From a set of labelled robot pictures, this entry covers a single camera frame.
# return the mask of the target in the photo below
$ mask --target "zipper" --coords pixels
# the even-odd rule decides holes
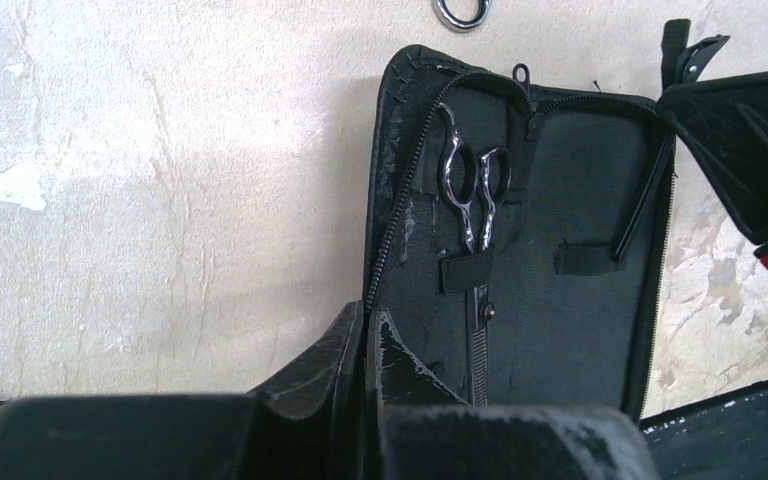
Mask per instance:
[[[615,102],[615,103],[624,103],[626,105],[630,105],[636,108],[639,108],[641,110],[645,110],[649,113],[651,113],[653,116],[657,117],[658,114],[655,113],[655,109],[647,107],[646,105],[641,105],[640,103],[635,102],[634,100],[629,100],[626,98],[618,98],[618,97],[611,97],[606,95],[596,95],[593,93],[579,93],[576,95],[570,95],[568,97],[559,98],[558,100],[553,101],[549,105],[546,105],[545,107],[541,108],[537,111],[539,114],[546,115],[547,113],[551,112],[552,110],[562,107],[568,103],[571,102],[577,102],[580,100],[598,100],[600,102]]]
[[[381,240],[381,246],[378,248],[378,254],[375,257],[375,264],[372,267],[372,277],[369,279],[369,289],[366,292],[366,298],[364,299],[364,313],[369,314],[372,312],[372,305],[375,303],[375,298],[378,295],[378,288],[381,285],[381,277],[384,275],[384,268],[387,264],[387,257],[390,254],[390,250],[393,247],[393,241],[396,238],[396,232],[399,228],[399,221],[402,218],[402,213],[405,210],[405,204],[407,203],[408,196],[410,195],[410,184],[413,182],[413,177],[416,175],[416,169],[419,165],[419,157],[422,154],[422,147],[425,145],[426,137],[428,136],[428,130],[431,128],[431,123],[437,115],[437,105],[443,100],[446,93],[452,88],[457,86],[468,78],[473,77],[487,77],[493,79],[502,79],[506,82],[510,82],[516,85],[522,93],[525,103],[528,105],[528,109],[534,112],[534,105],[531,103],[528,90],[521,83],[506,77],[499,75],[498,73],[489,72],[487,70],[470,70],[468,72],[461,73],[452,77],[442,88],[437,92],[434,100],[431,102],[425,117],[422,121],[422,127],[419,131],[419,136],[416,139],[414,145],[413,155],[405,170],[405,176],[402,179],[402,184],[399,187],[399,193],[396,196],[396,201],[393,206],[393,213],[390,214],[390,220],[387,222],[387,227],[384,229],[384,235]]]
[[[670,147],[675,155],[675,141],[670,142]],[[643,382],[643,399],[640,402],[640,412],[637,414],[637,421],[640,421],[643,410],[646,409],[646,401],[649,399],[649,384],[652,383],[652,360],[655,354],[655,340],[658,336],[658,319],[661,316],[661,290],[664,282],[664,265],[667,264],[667,244],[670,238],[670,225],[673,220],[673,199],[675,197],[675,166],[672,171],[667,172],[670,175],[670,197],[667,202],[667,224],[664,225],[664,248],[661,250],[661,264],[658,265],[658,284],[655,290],[655,322],[652,325],[652,343],[650,343],[649,355],[646,356],[646,380]]]

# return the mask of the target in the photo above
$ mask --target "scissor handle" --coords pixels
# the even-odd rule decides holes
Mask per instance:
[[[490,190],[490,171],[493,159],[499,164],[499,184]],[[494,147],[481,155],[480,194],[484,203],[484,225],[481,226],[481,251],[490,248],[493,237],[493,219],[496,218],[496,204],[503,201],[511,186],[511,156],[505,147]]]
[[[458,210],[461,216],[461,224],[464,232],[464,243],[469,253],[475,253],[475,234],[470,222],[469,206],[478,188],[478,161],[469,145],[461,137],[461,133],[455,125],[455,114],[445,103],[437,106],[437,113],[443,119],[446,127],[446,141],[443,148],[440,171],[437,175],[440,182],[440,191],[443,198]],[[452,173],[455,166],[455,157],[460,155],[464,165],[464,182],[460,192],[455,192],[452,185]]]
[[[461,20],[454,16],[449,7],[446,6],[446,0],[431,0],[434,6],[434,13],[437,18],[443,22],[449,30],[456,33],[466,33],[484,23],[487,18],[487,12],[490,11],[491,0],[478,0],[478,14],[472,20]]]

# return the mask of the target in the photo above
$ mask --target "black surface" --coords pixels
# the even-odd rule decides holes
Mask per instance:
[[[607,409],[388,406],[382,478],[657,478],[628,418]]]
[[[664,480],[768,480],[768,381],[644,419]]]
[[[242,396],[48,398],[0,414],[0,479],[231,479],[255,428]]]

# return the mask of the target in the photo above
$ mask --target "scissors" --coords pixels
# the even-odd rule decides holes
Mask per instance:
[[[452,109],[441,102],[437,106],[437,113],[446,127],[446,141],[439,165],[440,190],[446,203],[460,215],[467,251],[470,255],[480,253],[490,248],[496,204],[504,200],[511,184],[510,154],[504,147],[494,147],[476,159],[461,136]],[[452,174],[458,156],[463,161],[465,174],[463,188],[456,192]],[[490,187],[493,160],[499,166],[499,184],[495,190]],[[472,228],[471,207],[475,197],[478,197],[484,211],[479,239],[475,238]],[[467,293],[469,402],[480,406],[487,405],[487,322],[496,315],[496,309],[488,299],[488,291],[489,287],[485,284]]]

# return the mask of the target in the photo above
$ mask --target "black zipper case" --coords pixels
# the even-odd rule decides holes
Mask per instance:
[[[506,77],[422,46],[396,54],[379,91],[369,188],[373,350],[395,341],[450,402],[598,404],[639,419],[676,134],[768,268],[768,73],[696,83],[728,37],[688,47],[689,25],[665,27],[657,102],[541,87],[525,65]],[[441,183],[452,116],[472,152],[508,152],[510,178],[490,168],[491,189],[509,186],[483,251],[465,246]],[[474,176],[466,160],[457,170],[461,160],[453,190]],[[487,210],[472,202],[473,230]],[[470,312],[488,304],[477,342]],[[440,400],[390,378],[390,401]]]

